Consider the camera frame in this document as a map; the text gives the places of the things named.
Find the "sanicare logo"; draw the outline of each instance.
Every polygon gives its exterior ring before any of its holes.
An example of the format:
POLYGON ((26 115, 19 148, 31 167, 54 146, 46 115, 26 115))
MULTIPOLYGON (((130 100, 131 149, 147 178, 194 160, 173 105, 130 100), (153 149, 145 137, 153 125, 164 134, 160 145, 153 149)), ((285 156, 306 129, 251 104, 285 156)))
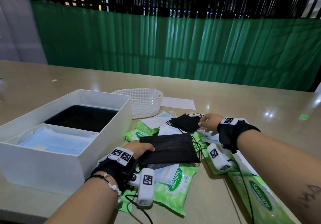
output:
POLYGON ((140 138, 140 137, 146 137, 146 136, 148 136, 146 133, 143 133, 143 132, 136 132, 136 136, 138 137, 138 138, 140 138))
POLYGON ((271 205, 270 200, 266 196, 266 194, 263 192, 263 190, 253 181, 249 181, 251 190, 255 196, 255 198, 258 200, 258 202, 266 208, 269 211, 273 210, 273 206, 271 205))
POLYGON ((172 182, 172 185, 167 185, 167 190, 169 192, 174 192, 178 187, 179 185, 181 184, 182 182, 182 177, 183 177, 183 171, 182 169, 179 167, 175 173, 175 176, 173 178, 173 182, 172 182))

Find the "open cardboard box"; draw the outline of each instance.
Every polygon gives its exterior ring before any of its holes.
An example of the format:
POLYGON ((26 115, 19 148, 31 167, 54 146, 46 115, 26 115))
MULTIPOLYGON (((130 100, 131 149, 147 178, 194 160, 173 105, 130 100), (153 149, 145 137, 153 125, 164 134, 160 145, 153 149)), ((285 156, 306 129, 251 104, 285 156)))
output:
POLYGON ((11 183, 70 195, 90 176, 101 157, 122 145, 131 125, 130 96, 76 90, 0 127, 0 167, 11 183), (13 140, 72 105, 118 111, 78 156, 26 148, 13 140))

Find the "green tarp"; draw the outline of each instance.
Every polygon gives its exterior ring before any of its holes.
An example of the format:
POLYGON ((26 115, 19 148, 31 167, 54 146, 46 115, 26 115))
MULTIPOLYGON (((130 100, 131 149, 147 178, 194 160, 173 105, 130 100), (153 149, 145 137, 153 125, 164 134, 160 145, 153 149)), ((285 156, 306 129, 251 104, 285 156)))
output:
POLYGON ((306 91, 321 20, 139 16, 32 2, 49 64, 306 91))

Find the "tattoo on forearm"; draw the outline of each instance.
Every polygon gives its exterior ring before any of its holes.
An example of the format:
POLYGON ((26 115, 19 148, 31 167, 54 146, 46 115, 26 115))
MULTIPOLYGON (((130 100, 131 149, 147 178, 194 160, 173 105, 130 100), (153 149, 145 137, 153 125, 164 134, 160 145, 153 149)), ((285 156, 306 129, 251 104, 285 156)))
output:
POLYGON ((298 197, 298 202, 302 207, 309 208, 309 203, 315 200, 318 194, 321 194, 321 188, 314 185, 306 185, 308 190, 302 192, 302 196, 298 197))

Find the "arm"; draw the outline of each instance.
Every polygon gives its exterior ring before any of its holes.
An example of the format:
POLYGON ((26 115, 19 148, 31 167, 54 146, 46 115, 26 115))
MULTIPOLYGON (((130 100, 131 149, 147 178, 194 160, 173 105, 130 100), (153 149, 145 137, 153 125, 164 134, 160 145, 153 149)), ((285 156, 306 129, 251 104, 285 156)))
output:
MULTIPOLYGON (((222 119, 217 114, 206 114, 200 126, 215 134, 222 119)), ((237 146, 260 177, 302 223, 320 223, 320 159, 256 130, 241 133, 237 146)))
MULTIPOLYGON (((155 151, 148 143, 133 141, 123 148, 134 152, 134 158, 139 158, 145 151, 155 151)), ((112 185, 117 185, 110 175, 106 179, 112 185)), ((73 193, 45 222, 45 224, 106 224, 117 205, 118 194, 106 181, 91 178, 73 193)))

